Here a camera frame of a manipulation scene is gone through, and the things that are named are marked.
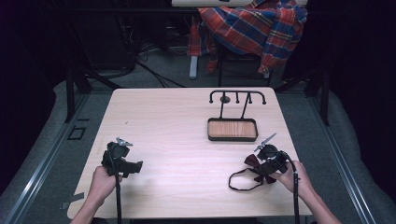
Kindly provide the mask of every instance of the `black metal rod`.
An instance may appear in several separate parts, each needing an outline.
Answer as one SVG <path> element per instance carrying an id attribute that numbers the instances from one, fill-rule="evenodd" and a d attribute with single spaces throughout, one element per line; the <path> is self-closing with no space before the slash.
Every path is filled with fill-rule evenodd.
<path id="1" fill-rule="evenodd" d="M 224 107 L 224 101 L 225 101 L 225 91 L 223 92 L 223 95 L 221 97 L 221 110 L 220 110 L 220 119 L 222 119 L 222 111 L 223 111 L 223 107 Z"/>
<path id="2" fill-rule="evenodd" d="M 216 90 L 216 91 L 212 91 L 212 92 L 210 92 L 210 96 L 209 96 L 209 103 L 210 104 L 212 104 L 213 103 L 213 93 L 215 93 L 215 92 L 235 92 L 235 93 L 238 93 L 238 92 L 243 92 L 243 93 L 258 93 L 261 97 L 262 97 L 262 103 L 265 105 L 265 104 L 267 104 L 266 102 L 265 102 L 265 96 L 264 96 L 264 94 L 262 94 L 262 92 L 260 92 L 260 91 L 221 91 L 221 90 Z"/>
<path id="3" fill-rule="evenodd" d="M 244 111 L 242 111 L 242 116 L 241 116 L 241 119 L 243 119 L 243 118 L 244 118 L 244 116 L 245 116 L 245 111 L 247 110 L 248 101 L 249 101 L 249 103 L 251 104 L 251 99 L 250 99 L 250 92 L 248 92 L 248 93 L 247 93 L 247 99 L 246 99 L 246 101 L 245 101 L 245 105 L 244 105 Z"/>
<path id="4" fill-rule="evenodd" d="M 73 73 L 70 69 L 66 74 L 66 93 L 67 93 L 67 117 L 64 122 L 68 123 L 70 119 L 73 118 L 76 112 Z"/>
<path id="5" fill-rule="evenodd" d="M 108 80 L 105 77 L 100 76 L 99 74 L 93 72 L 90 69 L 84 68 L 84 67 L 79 67 L 79 70 L 81 70 L 83 73 L 87 74 L 88 76 L 95 78 L 96 80 L 98 80 L 99 82 L 107 85 L 109 88 L 116 90 L 116 89 L 121 89 L 122 87 L 117 85 L 116 83 Z"/>

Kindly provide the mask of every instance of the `human hand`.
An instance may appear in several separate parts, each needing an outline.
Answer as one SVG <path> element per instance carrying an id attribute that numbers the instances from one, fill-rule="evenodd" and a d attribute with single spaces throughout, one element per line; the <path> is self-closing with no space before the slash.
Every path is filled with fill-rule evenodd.
<path id="1" fill-rule="evenodd" d="M 113 189 L 116 187 L 116 178 L 114 175 L 108 175 L 106 168 L 103 166 L 96 167 L 93 172 L 90 192 L 88 193 L 88 199 L 102 205 L 105 198 L 110 195 Z"/>
<path id="2" fill-rule="evenodd" d="M 299 196 L 304 197 L 305 194 L 308 191 L 312 191 L 313 187 L 311 184 L 311 180 L 308 177 L 308 174 L 306 173 L 304 165 L 299 162 L 299 161 L 293 161 L 294 166 L 296 167 L 299 181 L 298 181 L 298 186 L 299 186 Z M 293 169 L 291 166 L 291 163 L 288 161 L 286 163 L 286 166 L 288 167 L 288 170 L 286 171 L 285 174 L 280 174 L 280 173 L 273 173 L 269 176 L 272 178 L 278 180 L 280 183 L 282 183 L 290 192 L 293 192 L 294 190 L 294 175 L 293 175 Z"/>
<path id="3" fill-rule="evenodd" d="M 91 223 L 94 214 L 115 187 L 116 178 L 114 175 L 108 175 L 106 168 L 103 166 L 96 167 L 93 172 L 87 200 L 85 200 L 71 223 Z"/>

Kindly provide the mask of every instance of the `hand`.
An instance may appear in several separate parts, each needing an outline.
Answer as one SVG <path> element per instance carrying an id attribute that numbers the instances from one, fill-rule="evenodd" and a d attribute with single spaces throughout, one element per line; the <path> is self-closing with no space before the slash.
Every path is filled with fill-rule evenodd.
<path id="1" fill-rule="evenodd" d="M 311 180 L 306 173 L 305 167 L 299 161 L 293 161 L 296 170 L 298 172 L 298 195 L 311 210 L 317 223 L 331 223 L 338 224 L 340 221 L 327 207 L 326 203 L 320 198 L 315 192 L 314 187 L 311 184 Z M 279 180 L 290 192 L 294 190 L 294 175 L 293 169 L 290 162 L 287 162 L 288 170 L 285 174 L 274 173 L 270 176 L 274 179 Z"/>
<path id="2" fill-rule="evenodd" d="M 299 161 L 293 161 L 294 166 L 296 167 L 299 181 L 298 181 L 298 186 L 299 186 L 299 196 L 304 197 L 307 191 L 313 190 L 311 180 L 308 177 L 308 174 L 306 173 L 304 165 L 299 162 Z M 293 192 L 294 189 L 294 176 L 293 176 L 293 169 L 291 166 L 291 163 L 288 161 L 286 163 L 286 166 L 288 167 L 288 170 L 286 171 L 285 174 L 279 174 L 279 173 L 274 173 L 271 174 L 270 176 L 274 179 L 277 179 L 280 183 L 282 183 L 290 192 Z"/>
<path id="3" fill-rule="evenodd" d="M 79 209 L 71 223 L 91 223 L 93 216 L 100 206 L 105 202 L 105 198 L 110 195 L 116 187 L 116 178 L 114 175 L 108 175 L 106 168 L 103 166 L 96 167 L 93 172 L 90 192 L 87 200 Z"/>
<path id="4" fill-rule="evenodd" d="M 114 175 L 108 175 L 105 167 L 98 166 L 93 172 L 87 200 L 90 199 L 102 205 L 105 198 L 110 195 L 115 186 L 116 178 Z"/>

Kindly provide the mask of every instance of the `forearm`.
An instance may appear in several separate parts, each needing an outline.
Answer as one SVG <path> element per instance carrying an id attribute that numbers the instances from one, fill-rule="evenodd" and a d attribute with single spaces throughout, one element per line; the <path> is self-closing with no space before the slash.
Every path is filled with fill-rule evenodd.
<path id="1" fill-rule="evenodd" d="M 87 198 L 76 216 L 71 221 L 71 224 L 91 223 L 93 216 L 102 204 L 103 202 L 97 202 L 96 200 Z"/>
<path id="2" fill-rule="evenodd" d="M 330 211 L 329 207 L 325 202 L 321 199 L 321 197 L 313 190 L 310 189 L 302 194 L 301 199 L 308 206 L 309 210 L 311 210 L 312 214 L 315 217 L 315 220 L 318 224 L 321 223 L 341 223 L 337 217 Z"/>

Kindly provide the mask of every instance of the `chair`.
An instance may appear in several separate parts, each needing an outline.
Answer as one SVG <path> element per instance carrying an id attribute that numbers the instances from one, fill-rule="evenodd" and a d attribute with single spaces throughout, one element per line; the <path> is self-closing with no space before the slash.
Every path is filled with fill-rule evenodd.
<path id="1" fill-rule="evenodd" d="M 271 84 L 271 77 L 273 74 L 273 71 L 270 72 L 270 75 L 268 77 L 265 77 L 263 74 L 260 74 L 257 72 L 257 68 L 260 66 L 261 62 L 261 57 L 255 54 L 236 54 L 229 49 L 225 48 L 222 45 L 219 45 L 219 87 L 222 86 L 222 80 L 223 79 L 235 79 L 239 80 L 241 82 L 242 80 L 260 80 L 262 81 L 262 85 L 260 86 L 266 86 L 269 87 Z M 249 74 L 245 74 L 244 76 L 224 76 L 224 63 L 225 62 L 232 62 L 232 63 L 244 63 L 244 64 L 251 64 L 251 72 L 249 71 Z M 252 83 L 251 81 L 248 82 L 249 86 L 255 85 L 255 83 Z"/>

